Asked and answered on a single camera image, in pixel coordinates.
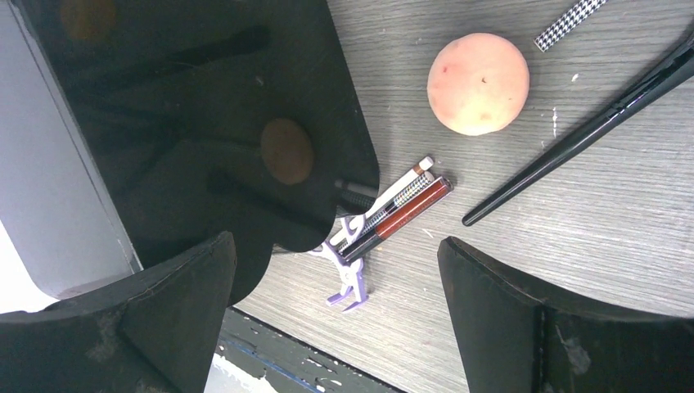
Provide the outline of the black drawer organizer cabinet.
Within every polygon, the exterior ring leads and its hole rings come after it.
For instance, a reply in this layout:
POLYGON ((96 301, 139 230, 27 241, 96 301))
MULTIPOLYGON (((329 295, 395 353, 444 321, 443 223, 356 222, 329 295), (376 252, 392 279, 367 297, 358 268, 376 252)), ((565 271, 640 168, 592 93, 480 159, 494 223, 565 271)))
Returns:
POLYGON ((231 233, 235 305, 379 182, 325 1, 1 4, 1 216, 54 296, 231 233))

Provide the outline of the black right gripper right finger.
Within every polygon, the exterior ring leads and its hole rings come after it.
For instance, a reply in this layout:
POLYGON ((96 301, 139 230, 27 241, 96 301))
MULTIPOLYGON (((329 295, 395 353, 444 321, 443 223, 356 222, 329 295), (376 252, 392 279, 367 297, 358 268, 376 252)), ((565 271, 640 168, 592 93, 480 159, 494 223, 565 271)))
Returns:
POLYGON ((692 391, 691 318, 580 295, 455 237, 437 258, 470 391, 692 391))

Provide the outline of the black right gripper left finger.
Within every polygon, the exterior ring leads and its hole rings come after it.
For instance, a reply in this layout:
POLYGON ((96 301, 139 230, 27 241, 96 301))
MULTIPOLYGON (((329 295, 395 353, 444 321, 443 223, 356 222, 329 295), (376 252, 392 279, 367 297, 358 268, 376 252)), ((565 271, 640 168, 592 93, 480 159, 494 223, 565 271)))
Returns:
POLYGON ((231 233, 38 312, 1 317, 4 392, 202 392, 236 268, 231 233))

